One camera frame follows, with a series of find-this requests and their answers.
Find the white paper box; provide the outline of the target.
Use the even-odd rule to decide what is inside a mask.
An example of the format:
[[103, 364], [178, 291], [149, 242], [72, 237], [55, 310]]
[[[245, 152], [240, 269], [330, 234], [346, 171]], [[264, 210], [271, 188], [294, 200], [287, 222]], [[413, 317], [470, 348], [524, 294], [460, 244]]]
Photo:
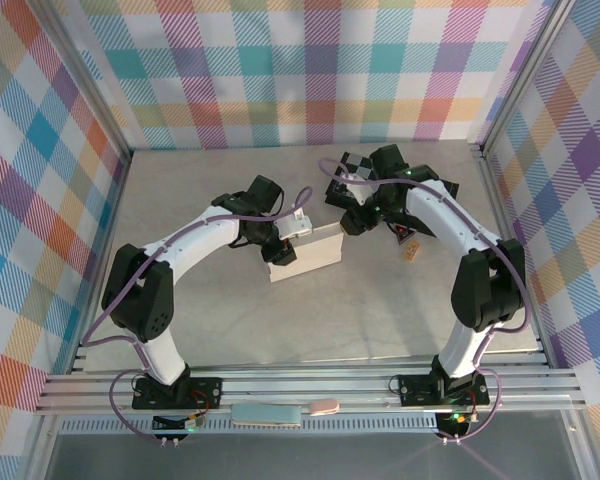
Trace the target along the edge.
[[344, 232], [339, 223], [315, 228], [310, 234], [292, 238], [296, 259], [286, 266], [268, 264], [272, 283], [308, 273], [342, 259]]

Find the black and grey chessboard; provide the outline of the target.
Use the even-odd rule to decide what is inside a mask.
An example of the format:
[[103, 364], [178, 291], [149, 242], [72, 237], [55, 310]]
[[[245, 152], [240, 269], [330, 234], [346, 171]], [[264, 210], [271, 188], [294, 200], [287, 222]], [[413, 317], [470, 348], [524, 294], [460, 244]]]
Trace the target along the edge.
[[403, 184], [411, 187], [406, 195], [407, 212], [421, 220], [429, 231], [417, 231], [429, 236], [439, 237], [460, 246], [471, 239], [470, 224], [465, 220], [466, 213], [459, 207], [455, 198], [459, 185], [440, 178], [415, 182], [409, 179], [377, 180], [372, 168], [370, 155], [367, 157], [345, 153], [334, 172], [326, 191], [326, 202], [340, 207], [347, 213], [349, 207], [358, 205], [353, 196], [341, 182], [342, 173], [356, 173], [377, 189], [380, 185]]

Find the pink eraser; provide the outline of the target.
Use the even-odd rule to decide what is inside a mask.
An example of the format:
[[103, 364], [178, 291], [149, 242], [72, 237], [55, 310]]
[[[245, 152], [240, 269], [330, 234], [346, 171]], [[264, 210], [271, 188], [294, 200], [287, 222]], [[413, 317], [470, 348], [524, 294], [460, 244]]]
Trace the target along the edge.
[[314, 400], [308, 405], [311, 416], [333, 415], [339, 412], [340, 403], [333, 398]]

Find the light blue foam block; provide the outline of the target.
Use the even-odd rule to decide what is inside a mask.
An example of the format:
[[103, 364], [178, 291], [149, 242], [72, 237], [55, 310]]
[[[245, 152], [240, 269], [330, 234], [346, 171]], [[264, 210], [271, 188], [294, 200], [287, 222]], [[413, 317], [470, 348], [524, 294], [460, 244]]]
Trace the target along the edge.
[[293, 405], [233, 404], [231, 419], [237, 425], [300, 427], [302, 409]]

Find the small circuit board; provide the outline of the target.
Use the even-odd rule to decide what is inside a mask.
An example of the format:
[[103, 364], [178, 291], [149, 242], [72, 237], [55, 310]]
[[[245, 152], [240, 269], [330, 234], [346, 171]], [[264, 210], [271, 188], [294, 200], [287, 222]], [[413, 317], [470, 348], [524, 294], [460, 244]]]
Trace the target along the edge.
[[205, 415], [195, 413], [187, 417], [174, 415], [154, 415], [152, 417], [152, 429], [155, 431], [183, 431], [193, 432], [205, 423]]
[[436, 413], [437, 427], [448, 434], [466, 434], [471, 425], [479, 422], [477, 411]]

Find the grey metal panel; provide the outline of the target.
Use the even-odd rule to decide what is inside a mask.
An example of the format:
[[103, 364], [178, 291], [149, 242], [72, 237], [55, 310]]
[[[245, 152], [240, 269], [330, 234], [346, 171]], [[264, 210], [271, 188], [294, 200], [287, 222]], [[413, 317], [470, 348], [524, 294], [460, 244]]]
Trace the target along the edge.
[[45, 480], [581, 480], [563, 450], [444, 446], [424, 435], [210, 435], [160, 448], [127, 435], [64, 435]]

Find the aluminium side rail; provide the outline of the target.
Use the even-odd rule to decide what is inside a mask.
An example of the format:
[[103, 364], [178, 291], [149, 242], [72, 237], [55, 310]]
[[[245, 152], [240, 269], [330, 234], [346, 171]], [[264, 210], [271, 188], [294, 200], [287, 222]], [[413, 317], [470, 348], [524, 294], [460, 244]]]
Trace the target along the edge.
[[97, 254], [97, 263], [94, 267], [94, 277], [92, 285], [88, 290], [88, 296], [86, 298], [86, 304], [78, 317], [75, 334], [73, 335], [70, 343], [69, 356], [65, 366], [62, 368], [63, 374], [71, 374], [73, 372], [73, 365], [77, 357], [78, 350], [81, 346], [83, 336], [87, 330], [91, 327], [92, 323], [96, 319], [97, 311], [100, 305], [101, 294], [104, 288], [104, 282], [108, 267], [108, 262], [111, 256], [112, 243], [115, 237], [115, 231], [117, 227], [117, 221], [119, 218], [119, 210], [124, 195], [124, 189], [128, 180], [130, 169], [132, 166], [134, 157], [134, 150], [131, 150], [129, 155], [124, 159], [123, 167], [120, 176], [120, 183], [115, 191], [113, 203], [111, 207], [111, 214], [106, 224], [105, 235], [102, 240], [102, 249]]
[[504, 197], [499, 191], [491, 164], [479, 145], [470, 143], [469, 147], [472, 157], [477, 163], [500, 234], [500, 239], [496, 241], [497, 255], [502, 257], [502, 262], [507, 265], [507, 269], [510, 271], [512, 282], [518, 290], [521, 302], [520, 312], [523, 313], [520, 324], [513, 325], [512, 320], [508, 320], [503, 327], [497, 329], [497, 332], [502, 335], [517, 335], [531, 329], [539, 344], [539, 351], [544, 354], [547, 364], [554, 367], [551, 348], [546, 343], [543, 327], [539, 322], [536, 305], [532, 298], [532, 291], [527, 281], [528, 268], [524, 247], [516, 238], [513, 226], [509, 221]]

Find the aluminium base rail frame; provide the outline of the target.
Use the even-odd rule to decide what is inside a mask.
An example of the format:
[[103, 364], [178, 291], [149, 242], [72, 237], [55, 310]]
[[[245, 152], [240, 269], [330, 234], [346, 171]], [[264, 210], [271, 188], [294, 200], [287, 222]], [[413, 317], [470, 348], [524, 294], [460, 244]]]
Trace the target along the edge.
[[[273, 403], [307, 406], [334, 398], [344, 412], [397, 410], [395, 395], [399, 374], [425, 374], [427, 357], [386, 357], [346, 361], [307, 361], [297, 364], [254, 364], [196, 367], [195, 377], [223, 381], [221, 408], [234, 403]], [[550, 367], [541, 352], [487, 353], [485, 367], [496, 372], [487, 377], [490, 390], [502, 389], [502, 408], [508, 411], [582, 409], [585, 398], [571, 369]], [[117, 406], [131, 409], [130, 377], [114, 379], [113, 370], [86, 371], [47, 378], [36, 414], [100, 414]]]

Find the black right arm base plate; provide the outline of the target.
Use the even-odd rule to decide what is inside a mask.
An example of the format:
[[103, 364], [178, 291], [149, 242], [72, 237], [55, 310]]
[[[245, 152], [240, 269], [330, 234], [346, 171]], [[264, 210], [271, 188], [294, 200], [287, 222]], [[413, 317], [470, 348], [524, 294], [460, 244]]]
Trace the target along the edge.
[[398, 390], [403, 407], [487, 406], [490, 403], [485, 377], [473, 374], [446, 379], [438, 373], [398, 375]]

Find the aluminium corner post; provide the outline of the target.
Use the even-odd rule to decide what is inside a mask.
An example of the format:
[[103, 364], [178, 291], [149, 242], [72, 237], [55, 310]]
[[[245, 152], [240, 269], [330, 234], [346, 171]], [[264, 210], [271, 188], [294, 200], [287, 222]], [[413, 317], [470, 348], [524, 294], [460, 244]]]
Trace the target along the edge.
[[133, 150], [126, 141], [118, 122], [105, 102], [94, 77], [71, 39], [69, 31], [62, 21], [61, 15], [55, 9], [52, 0], [26, 0], [26, 3], [33, 11], [42, 29], [49, 36], [50, 42], [57, 50], [65, 64], [65, 68], [85, 97], [108, 139], [122, 154], [123, 161], [130, 164], [133, 158]]
[[529, 0], [514, 28], [478, 119], [467, 140], [488, 158], [512, 121], [577, 0]]

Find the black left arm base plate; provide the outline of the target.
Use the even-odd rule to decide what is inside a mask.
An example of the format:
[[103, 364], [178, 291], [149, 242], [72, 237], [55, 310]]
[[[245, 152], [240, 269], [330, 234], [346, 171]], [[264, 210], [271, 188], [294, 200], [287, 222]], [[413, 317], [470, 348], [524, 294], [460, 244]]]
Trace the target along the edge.
[[219, 377], [189, 377], [167, 386], [151, 377], [140, 377], [132, 387], [133, 410], [218, 409], [222, 395]]

